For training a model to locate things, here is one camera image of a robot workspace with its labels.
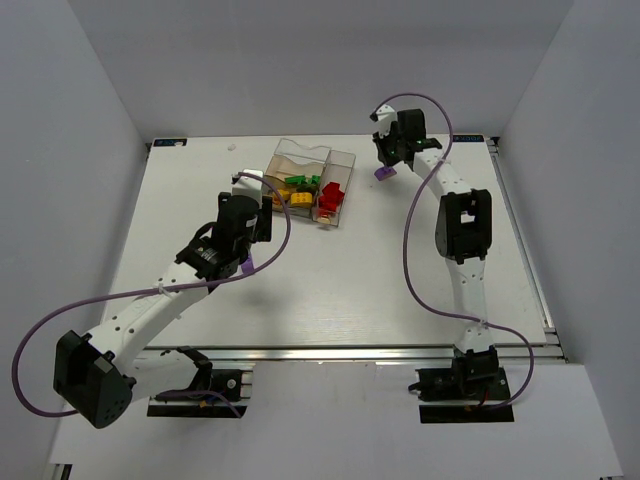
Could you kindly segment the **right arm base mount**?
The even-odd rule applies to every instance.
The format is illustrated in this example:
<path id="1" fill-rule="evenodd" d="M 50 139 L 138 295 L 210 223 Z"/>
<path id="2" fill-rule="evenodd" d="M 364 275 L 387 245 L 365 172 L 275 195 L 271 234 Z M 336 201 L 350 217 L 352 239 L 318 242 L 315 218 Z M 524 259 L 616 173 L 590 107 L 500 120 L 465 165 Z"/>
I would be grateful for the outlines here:
<path id="1" fill-rule="evenodd" d="M 419 400 L 423 424 L 489 424 L 515 421 L 511 392 L 493 347 L 457 353 L 447 368 L 422 368 L 407 390 Z"/>

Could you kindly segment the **purple sloped lego brick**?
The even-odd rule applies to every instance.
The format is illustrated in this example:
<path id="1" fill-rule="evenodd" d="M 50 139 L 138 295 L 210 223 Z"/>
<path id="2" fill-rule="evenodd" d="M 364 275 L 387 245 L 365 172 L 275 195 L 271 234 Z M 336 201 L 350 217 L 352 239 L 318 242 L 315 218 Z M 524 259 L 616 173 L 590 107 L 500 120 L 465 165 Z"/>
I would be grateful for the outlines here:
<path id="1" fill-rule="evenodd" d="M 385 166 L 378 168 L 374 172 L 374 176 L 378 181 L 384 181 L 388 178 L 395 176 L 396 174 L 397 172 L 393 167 L 385 167 Z"/>

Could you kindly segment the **red curved lego brick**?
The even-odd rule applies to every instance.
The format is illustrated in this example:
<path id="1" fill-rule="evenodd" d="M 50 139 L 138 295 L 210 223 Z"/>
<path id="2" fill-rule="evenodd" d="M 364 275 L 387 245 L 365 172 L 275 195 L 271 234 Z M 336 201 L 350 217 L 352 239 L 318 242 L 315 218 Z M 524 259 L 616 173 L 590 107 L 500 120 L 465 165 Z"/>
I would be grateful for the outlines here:
<path id="1" fill-rule="evenodd" d="M 333 214 L 337 212 L 339 203 L 332 197 L 321 196 L 318 200 L 318 207 L 323 212 Z"/>

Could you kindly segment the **green 2x2 lego brick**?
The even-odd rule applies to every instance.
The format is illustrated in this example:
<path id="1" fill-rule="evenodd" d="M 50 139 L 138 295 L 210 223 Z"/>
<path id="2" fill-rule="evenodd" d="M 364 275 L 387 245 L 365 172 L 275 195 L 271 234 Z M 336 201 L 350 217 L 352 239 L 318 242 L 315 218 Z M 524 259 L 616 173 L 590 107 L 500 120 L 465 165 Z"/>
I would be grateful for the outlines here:
<path id="1" fill-rule="evenodd" d="M 296 175 L 296 176 L 286 177 L 284 179 L 284 182 L 287 185 L 300 185 L 300 184 L 307 183 L 307 179 L 304 175 Z"/>

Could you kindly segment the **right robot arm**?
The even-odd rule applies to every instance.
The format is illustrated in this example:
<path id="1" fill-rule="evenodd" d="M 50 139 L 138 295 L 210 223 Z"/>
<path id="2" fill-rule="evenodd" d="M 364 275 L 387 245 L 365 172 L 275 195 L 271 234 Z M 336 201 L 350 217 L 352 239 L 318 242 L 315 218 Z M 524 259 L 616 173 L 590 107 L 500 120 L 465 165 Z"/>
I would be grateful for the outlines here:
<path id="1" fill-rule="evenodd" d="M 499 368 L 497 351 L 487 324 L 484 289 L 485 260 L 492 243 L 492 197 L 474 189 L 443 157 L 443 147 L 426 133 L 422 110 L 395 111 L 389 105 L 372 115 L 373 141 L 382 165 L 410 167 L 439 201 L 434 240 L 448 268 L 454 308 L 427 310 L 464 324 L 454 343 L 452 368 L 464 377 L 482 378 Z"/>

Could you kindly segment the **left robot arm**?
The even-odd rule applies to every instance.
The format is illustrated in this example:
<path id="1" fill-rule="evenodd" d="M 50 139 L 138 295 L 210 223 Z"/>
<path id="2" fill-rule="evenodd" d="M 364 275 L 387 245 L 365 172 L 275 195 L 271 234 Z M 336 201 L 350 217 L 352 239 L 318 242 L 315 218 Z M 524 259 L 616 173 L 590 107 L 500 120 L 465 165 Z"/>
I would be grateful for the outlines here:
<path id="1" fill-rule="evenodd" d="M 202 395 L 212 383 L 211 361 L 192 347 L 140 358 L 148 343 L 234 275 L 257 242 L 268 242 L 272 201 L 223 192 L 218 215 L 203 225 L 158 281 L 154 293 L 134 299 L 114 319 L 84 335 L 69 331 L 57 342 L 53 386 L 97 428 L 118 419 L 130 403 L 175 392 Z"/>

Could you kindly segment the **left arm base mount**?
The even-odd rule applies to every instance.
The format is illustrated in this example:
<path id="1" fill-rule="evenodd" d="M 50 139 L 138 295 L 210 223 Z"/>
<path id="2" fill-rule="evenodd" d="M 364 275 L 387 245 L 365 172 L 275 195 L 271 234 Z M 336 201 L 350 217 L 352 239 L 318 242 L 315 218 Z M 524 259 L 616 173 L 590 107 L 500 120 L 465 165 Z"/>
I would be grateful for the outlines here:
<path id="1" fill-rule="evenodd" d="M 148 417 L 194 419 L 240 419 L 251 398 L 253 369 L 228 364 L 215 366 L 202 352 L 178 347 L 179 360 L 195 368 L 191 381 L 175 395 L 160 393 L 149 400 Z"/>

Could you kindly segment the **purple 2x4 lego brick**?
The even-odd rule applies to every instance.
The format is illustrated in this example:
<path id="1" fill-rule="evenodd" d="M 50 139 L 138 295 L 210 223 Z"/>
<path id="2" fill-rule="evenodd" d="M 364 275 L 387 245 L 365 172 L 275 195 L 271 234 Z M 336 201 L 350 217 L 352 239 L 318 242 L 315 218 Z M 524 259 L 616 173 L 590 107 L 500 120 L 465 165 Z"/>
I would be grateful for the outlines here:
<path id="1" fill-rule="evenodd" d="M 247 259 L 240 265 L 243 275 L 252 275 L 255 271 L 253 257 L 251 254 L 247 256 Z"/>

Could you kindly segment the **yellow rounded lego brick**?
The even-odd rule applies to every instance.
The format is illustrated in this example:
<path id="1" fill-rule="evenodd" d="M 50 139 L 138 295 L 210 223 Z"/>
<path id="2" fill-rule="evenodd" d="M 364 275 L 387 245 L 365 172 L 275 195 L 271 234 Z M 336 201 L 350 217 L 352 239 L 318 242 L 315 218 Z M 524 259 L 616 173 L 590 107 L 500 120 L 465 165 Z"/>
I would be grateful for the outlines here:
<path id="1" fill-rule="evenodd" d="M 289 198 L 289 206 L 292 208 L 308 209 L 313 205 L 313 194 L 310 192 L 294 192 Z"/>

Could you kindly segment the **red 2x4 lego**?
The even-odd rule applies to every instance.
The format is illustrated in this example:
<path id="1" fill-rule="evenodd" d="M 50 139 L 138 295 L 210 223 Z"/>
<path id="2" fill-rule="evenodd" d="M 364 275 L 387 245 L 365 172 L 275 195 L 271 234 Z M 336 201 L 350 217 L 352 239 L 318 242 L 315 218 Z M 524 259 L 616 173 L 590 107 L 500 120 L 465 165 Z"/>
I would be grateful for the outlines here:
<path id="1" fill-rule="evenodd" d="M 337 182 L 327 183 L 323 188 L 322 193 L 324 196 L 332 198 L 345 196 L 345 193 L 341 190 L 341 185 Z"/>

